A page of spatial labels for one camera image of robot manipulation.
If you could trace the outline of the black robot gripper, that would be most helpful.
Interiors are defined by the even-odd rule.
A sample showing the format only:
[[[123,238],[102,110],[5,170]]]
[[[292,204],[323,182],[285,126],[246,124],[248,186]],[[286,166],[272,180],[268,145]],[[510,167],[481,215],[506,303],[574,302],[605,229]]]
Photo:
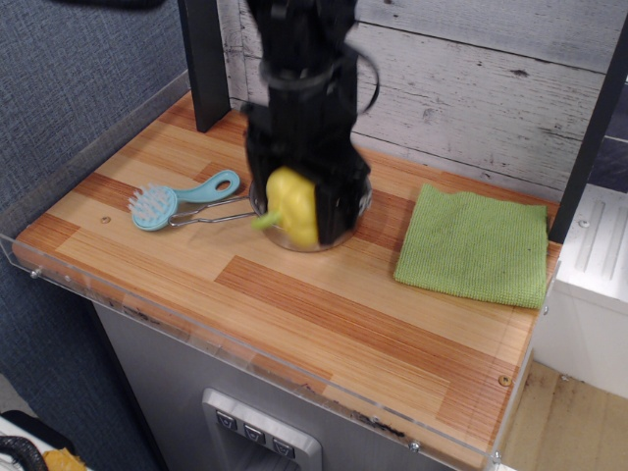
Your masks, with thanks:
[[[341,73],[301,90],[271,87],[268,105],[249,103],[244,113],[257,198],[267,201],[270,176],[291,167],[321,183],[314,192],[318,243],[338,245],[351,236],[368,209],[370,173],[350,137],[357,119],[357,74]]]

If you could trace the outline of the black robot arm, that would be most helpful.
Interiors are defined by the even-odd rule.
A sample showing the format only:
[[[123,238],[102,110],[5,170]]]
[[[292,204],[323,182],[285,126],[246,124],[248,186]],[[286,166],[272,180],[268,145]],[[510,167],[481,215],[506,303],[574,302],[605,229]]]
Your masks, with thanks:
[[[345,42],[352,1],[251,1],[268,103],[249,103],[246,155],[257,225],[276,244],[321,251],[354,233],[370,167],[351,142],[361,53]]]

